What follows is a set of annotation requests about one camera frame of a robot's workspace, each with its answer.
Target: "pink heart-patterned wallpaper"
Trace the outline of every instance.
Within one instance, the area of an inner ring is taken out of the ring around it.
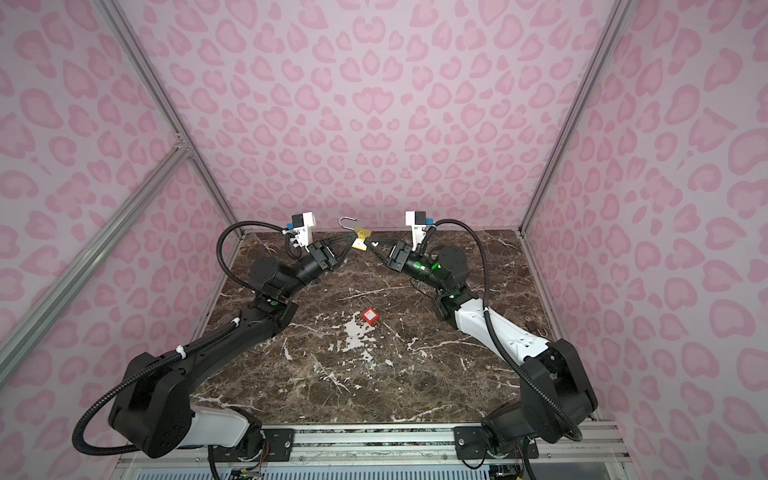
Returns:
[[[175,143],[88,0],[0,5],[0,345]]]
[[[214,249],[224,227],[200,178],[183,164],[0,391],[0,477],[108,478],[117,457],[77,453],[74,424],[136,355],[191,339],[218,294]],[[124,445],[108,413],[99,412],[85,438]]]
[[[516,227],[613,0],[121,5],[241,219]]]
[[[647,480],[768,476],[766,17],[643,0],[530,234]]]

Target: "pink leopard print wall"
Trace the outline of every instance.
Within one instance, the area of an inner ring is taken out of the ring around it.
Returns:
[[[218,294],[214,249],[224,227],[200,178],[182,165],[0,391],[0,477],[96,480],[111,473],[116,457],[74,450],[74,424],[136,355],[191,339]],[[99,412],[86,439],[124,445],[108,412]]]
[[[643,0],[531,233],[647,480],[768,476],[766,17]]]
[[[88,0],[0,4],[0,345],[175,143]]]
[[[613,0],[121,3],[241,219],[516,227]]]

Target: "brown marble tabletop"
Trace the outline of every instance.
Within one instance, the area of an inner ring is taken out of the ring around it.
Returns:
[[[331,234],[316,233],[315,238]],[[410,232],[375,232],[410,239]],[[491,268],[491,307],[518,325],[548,321],[514,232],[481,232]],[[439,231],[430,242],[465,249],[468,285],[482,296],[480,255],[463,231]],[[232,271],[247,279],[263,255],[285,254],[278,233],[246,236]],[[192,395],[204,406],[239,406],[265,423],[476,422],[515,401],[519,378],[480,342],[437,320],[424,284],[420,293],[370,252],[350,251],[345,264],[299,292],[299,310],[278,336],[237,357]],[[253,294],[227,280],[208,329],[236,316]],[[361,312],[381,319],[368,326]]]

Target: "white arm cover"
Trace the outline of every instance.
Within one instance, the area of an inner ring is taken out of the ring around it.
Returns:
[[[537,356],[544,352],[548,347],[549,340],[536,336],[519,326],[510,322],[503,316],[491,311],[491,322],[496,336],[502,341],[509,355],[515,359],[518,364],[523,363],[525,357]],[[473,299],[462,304],[462,307],[456,310],[456,326],[467,335],[474,336],[483,342],[493,353],[498,355],[498,350],[491,340],[491,335],[485,327],[485,317],[482,312],[482,300]]]

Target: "diagonal metal bar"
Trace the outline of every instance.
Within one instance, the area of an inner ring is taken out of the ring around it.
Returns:
[[[19,327],[0,348],[0,389],[24,362],[61,312],[80,293],[98,267],[131,229],[155,196],[160,193],[176,169],[189,158],[184,142],[180,142],[125,201],[107,225],[72,260],[48,293],[21,318]]]
[[[237,215],[234,213],[232,206],[219,188],[218,183],[214,180],[214,176],[206,165],[202,154],[200,154],[197,146],[195,146],[190,132],[184,126],[179,112],[174,106],[173,101],[170,99],[170,95],[165,90],[160,76],[149,61],[144,48],[141,46],[131,23],[128,21],[125,12],[123,12],[123,9],[120,7],[118,0],[95,0],[95,4],[104,16],[104,20],[109,25],[115,38],[120,43],[120,46],[123,48],[123,52],[125,52],[139,77],[144,82],[144,86],[147,88],[149,95],[155,100],[157,108],[160,113],[162,113],[163,118],[176,133],[179,140],[187,143],[187,148],[190,149],[192,154],[192,164],[211,196],[214,198],[219,210],[221,210],[229,223],[236,223],[238,221]],[[242,237],[242,232],[238,230],[237,236]]]
[[[528,209],[525,211],[525,215],[523,215],[523,221],[520,226],[520,231],[523,234],[528,231],[531,223],[533,223],[536,211],[544,200],[544,195],[547,192],[552,177],[554,176],[555,171],[557,171],[558,165],[567,150],[568,142],[571,141],[571,137],[573,137],[573,134],[578,127],[581,116],[584,111],[587,110],[589,99],[611,59],[611,54],[616,48],[616,44],[621,37],[621,32],[624,30],[624,26],[632,16],[636,4],[637,0],[616,0],[611,9],[611,13],[608,15],[608,20],[606,21],[602,36],[598,41],[598,46],[595,48],[594,53],[590,58],[587,70],[584,73],[584,78],[576,91],[574,102],[571,104],[571,109],[565,117],[563,128],[560,130],[558,138],[554,143],[544,172],[541,174],[541,177],[539,177],[538,184],[536,185],[531,199],[531,204],[528,205]]]

